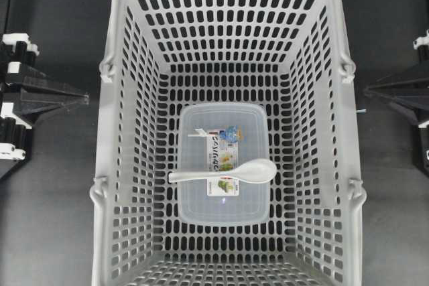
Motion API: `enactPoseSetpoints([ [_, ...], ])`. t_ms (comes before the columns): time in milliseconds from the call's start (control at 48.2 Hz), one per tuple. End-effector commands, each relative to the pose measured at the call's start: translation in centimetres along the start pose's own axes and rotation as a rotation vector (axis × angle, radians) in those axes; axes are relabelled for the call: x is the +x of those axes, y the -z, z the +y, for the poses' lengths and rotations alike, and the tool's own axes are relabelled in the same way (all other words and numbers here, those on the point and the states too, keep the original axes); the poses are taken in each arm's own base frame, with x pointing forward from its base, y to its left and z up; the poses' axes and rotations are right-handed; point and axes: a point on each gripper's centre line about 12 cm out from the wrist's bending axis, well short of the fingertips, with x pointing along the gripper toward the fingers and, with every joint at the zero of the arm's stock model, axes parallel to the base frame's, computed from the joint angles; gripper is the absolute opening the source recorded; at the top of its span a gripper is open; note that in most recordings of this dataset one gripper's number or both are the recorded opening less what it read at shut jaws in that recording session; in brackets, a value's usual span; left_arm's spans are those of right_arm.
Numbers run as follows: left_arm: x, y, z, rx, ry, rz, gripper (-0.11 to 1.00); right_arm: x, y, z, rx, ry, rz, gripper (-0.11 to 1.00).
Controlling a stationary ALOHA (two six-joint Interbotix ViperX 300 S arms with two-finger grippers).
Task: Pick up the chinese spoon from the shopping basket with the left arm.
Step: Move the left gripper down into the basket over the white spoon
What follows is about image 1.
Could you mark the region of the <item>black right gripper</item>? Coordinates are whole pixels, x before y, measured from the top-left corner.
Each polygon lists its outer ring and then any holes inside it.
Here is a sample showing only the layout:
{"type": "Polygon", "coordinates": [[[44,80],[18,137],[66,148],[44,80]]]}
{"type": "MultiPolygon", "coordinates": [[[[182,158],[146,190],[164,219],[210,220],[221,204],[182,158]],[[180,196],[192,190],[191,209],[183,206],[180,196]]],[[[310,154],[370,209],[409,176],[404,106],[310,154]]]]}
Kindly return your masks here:
{"type": "Polygon", "coordinates": [[[422,167],[428,169],[428,30],[413,43],[419,64],[375,81],[364,90],[418,127],[422,167]]]}

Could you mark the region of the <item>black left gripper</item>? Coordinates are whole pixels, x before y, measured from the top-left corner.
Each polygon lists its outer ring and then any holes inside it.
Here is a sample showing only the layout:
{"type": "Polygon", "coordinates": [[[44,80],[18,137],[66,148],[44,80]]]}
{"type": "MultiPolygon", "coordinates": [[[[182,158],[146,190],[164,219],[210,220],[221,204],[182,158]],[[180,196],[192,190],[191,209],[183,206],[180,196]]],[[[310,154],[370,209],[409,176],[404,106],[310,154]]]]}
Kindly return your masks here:
{"type": "Polygon", "coordinates": [[[88,105],[89,95],[30,67],[38,46],[26,33],[1,35],[1,178],[7,179],[32,156],[33,128],[52,115],[88,105]],[[8,76],[22,76],[21,85],[8,84],[8,76]],[[46,93],[21,93],[25,88],[46,93]]]}

